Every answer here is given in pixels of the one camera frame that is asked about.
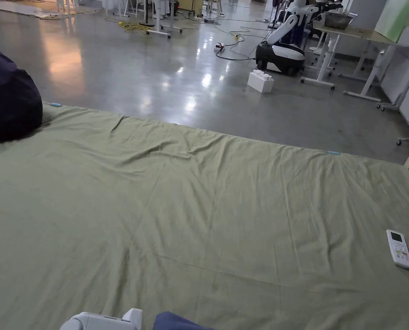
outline remote display screen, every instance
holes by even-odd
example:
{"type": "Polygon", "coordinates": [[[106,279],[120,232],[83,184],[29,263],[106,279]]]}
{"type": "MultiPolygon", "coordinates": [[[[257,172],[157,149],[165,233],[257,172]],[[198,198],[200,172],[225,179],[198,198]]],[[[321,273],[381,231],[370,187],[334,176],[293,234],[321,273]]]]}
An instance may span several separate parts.
{"type": "Polygon", "coordinates": [[[395,240],[395,241],[403,242],[403,241],[402,241],[402,237],[401,237],[399,234],[391,233],[391,237],[392,237],[392,239],[395,240]]]}

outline white plastic toy block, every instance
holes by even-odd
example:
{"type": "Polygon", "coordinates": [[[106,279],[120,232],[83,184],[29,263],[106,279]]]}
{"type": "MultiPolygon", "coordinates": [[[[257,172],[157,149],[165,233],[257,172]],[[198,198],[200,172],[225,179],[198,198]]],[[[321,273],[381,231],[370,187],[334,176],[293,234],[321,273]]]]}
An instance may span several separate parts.
{"type": "Polygon", "coordinates": [[[253,87],[258,92],[270,93],[273,87],[273,79],[270,74],[266,74],[261,70],[254,70],[249,74],[247,85],[253,87]]]}

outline yellow cable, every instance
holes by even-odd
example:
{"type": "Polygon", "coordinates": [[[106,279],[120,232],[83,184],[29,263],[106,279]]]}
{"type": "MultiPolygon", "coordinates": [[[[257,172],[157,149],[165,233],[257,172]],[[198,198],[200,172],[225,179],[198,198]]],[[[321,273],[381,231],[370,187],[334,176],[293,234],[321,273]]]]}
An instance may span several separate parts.
{"type": "MultiPolygon", "coordinates": [[[[119,23],[119,26],[123,30],[125,30],[126,33],[129,33],[129,34],[133,34],[135,32],[140,32],[140,31],[146,33],[146,30],[151,30],[151,28],[149,26],[145,26],[145,25],[142,25],[140,23],[136,24],[136,23],[130,23],[130,22],[127,22],[127,21],[119,21],[119,20],[113,19],[113,18],[106,18],[106,20],[107,21],[117,21],[119,23]]],[[[146,39],[150,38],[150,37],[147,37],[146,35],[144,35],[144,36],[141,35],[140,37],[146,38],[146,39]]]]}

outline green panel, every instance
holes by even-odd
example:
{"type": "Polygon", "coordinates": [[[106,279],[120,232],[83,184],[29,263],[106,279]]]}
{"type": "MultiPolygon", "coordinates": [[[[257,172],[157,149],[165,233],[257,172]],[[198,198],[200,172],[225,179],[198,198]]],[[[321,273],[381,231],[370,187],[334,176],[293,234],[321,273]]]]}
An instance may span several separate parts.
{"type": "Polygon", "coordinates": [[[375,31],[393,42],[399,41],[409,19],[409,0],[388,0],[375,31]]]}

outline white box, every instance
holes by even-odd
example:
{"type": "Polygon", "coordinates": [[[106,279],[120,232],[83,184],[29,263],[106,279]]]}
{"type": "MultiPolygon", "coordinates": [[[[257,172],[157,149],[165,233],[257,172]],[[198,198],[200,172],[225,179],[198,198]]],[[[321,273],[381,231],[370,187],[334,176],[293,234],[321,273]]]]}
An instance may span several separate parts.
{"type": "Polygon", "coordinates": [[[400,45],[409,46],[409,26],[406,26],[406,28],[403,30],[403,33],[397,43],[400,45]]]}
{"type": "Polygon", "coordinates": [[[254,70],[249,74],[247,85],[253,87],[258,92],[270,93],[273,87],[273,79],[270,74],[266,74],[261,70],[254,70]]]}

